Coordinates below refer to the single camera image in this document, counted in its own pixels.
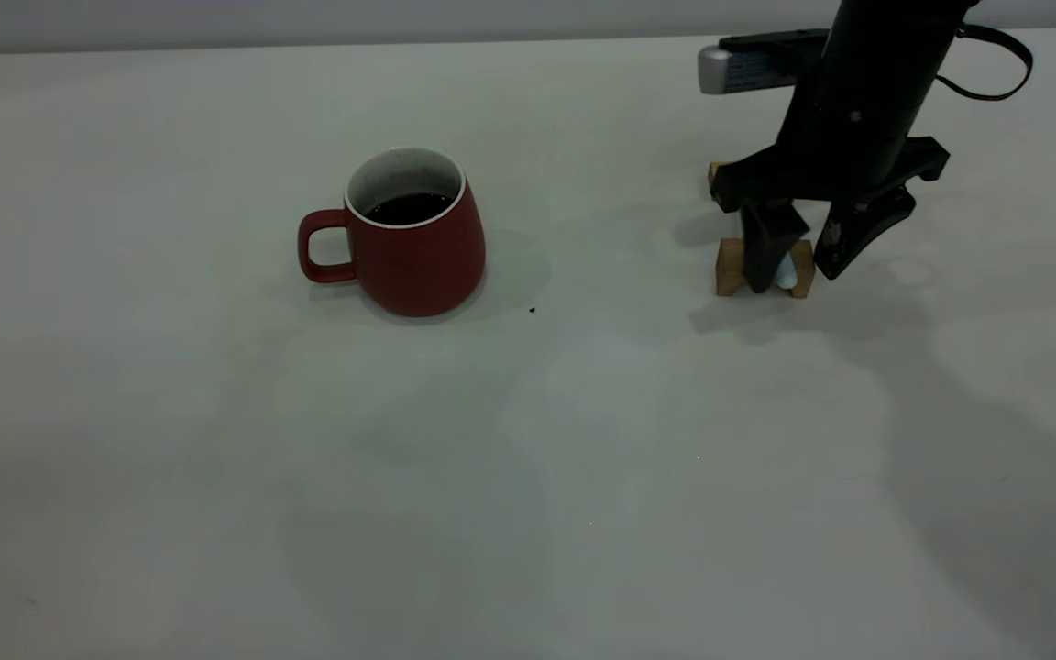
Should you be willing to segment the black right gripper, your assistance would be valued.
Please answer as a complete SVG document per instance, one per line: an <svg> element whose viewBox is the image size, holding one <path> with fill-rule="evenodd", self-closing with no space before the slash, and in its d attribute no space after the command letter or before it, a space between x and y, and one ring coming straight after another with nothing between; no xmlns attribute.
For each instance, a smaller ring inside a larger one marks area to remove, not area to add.
<svg viewBox="0 0 1056 660"><path fill-rule="evenodd" d="M835 280L876 238L912 215L917 202L904 185L939 180L949 159L934 137L893 128L879 135L848 118L825 118L813 93L797 89L774 145L717 164L709 195L725 213L741 213L742 275L752 293L789 290L799 281L792 250L809 231L791 200L833 202L814 262Z"/></svg>

